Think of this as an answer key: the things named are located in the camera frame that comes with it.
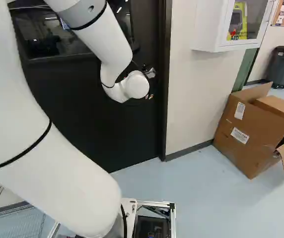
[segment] robotic arm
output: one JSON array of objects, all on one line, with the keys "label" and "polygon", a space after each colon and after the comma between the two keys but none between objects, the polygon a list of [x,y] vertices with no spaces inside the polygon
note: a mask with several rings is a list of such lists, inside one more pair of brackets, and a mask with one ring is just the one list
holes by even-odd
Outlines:
[{"label": "robotic arm", "polygon": [[110,98],[123,103],[148,94],[149,83],[140,71],[133,71],[121,82],[115,83],[131,63],[133,54],[107,0],[45,2],[101,60],[101,83]]},{"label": "robotic arm", "polygon": [[[46,2],[102,61],[109,97],[123,103],[148,93],[139,71],[115,83],[132,51],[106,0]],[[118,184],[60,134],[32,96],[5,0],[0,0],[0,183],[83,237],[102,238],[120,227]]]}]

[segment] white label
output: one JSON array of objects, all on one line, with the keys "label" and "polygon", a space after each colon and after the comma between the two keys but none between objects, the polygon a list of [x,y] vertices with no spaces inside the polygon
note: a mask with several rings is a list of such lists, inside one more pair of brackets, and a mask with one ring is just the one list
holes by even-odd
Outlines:
[{"label": "white label", "polygon": [[247,144],[247,142],[249,140],[249,135],[246,135],[245,133],[241,132],[240,130],[238,130],[235,127],[232,130],[231,135],[243,144]]},{"label": "white label", "polygon": [[235,118],[242,120],[243,114],[245,113],[245,108],[246,108],[246,105],[239,102],[238,105],[237,105],[236,112],[235,112]]}]

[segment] yellow aed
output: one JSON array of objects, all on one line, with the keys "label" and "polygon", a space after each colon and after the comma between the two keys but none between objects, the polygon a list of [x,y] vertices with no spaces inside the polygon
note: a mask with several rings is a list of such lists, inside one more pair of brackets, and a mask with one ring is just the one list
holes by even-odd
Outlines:
[{"label": "yellow aed", "polygon": [[228,41],[247,40],[247,15],[247,3],[235,2],[227,35]]}]

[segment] aed cabinet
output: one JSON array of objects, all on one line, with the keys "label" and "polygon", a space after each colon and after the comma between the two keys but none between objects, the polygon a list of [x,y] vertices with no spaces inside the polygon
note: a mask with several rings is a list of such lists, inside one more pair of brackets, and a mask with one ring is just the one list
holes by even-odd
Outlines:
[{"label": "aed cabinet", "polygon": [[191,49],[223,52],[258,48],[278,0],[197,0]]}]

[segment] gray trash can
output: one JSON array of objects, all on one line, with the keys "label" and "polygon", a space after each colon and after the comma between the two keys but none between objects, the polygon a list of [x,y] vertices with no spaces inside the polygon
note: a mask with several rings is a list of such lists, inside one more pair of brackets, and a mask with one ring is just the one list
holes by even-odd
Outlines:
[{"label": "gray trash can", "polygon": [[268,68],[267,81],[273,82],[273,88],[284,88],[284,46],[274,49]]}]

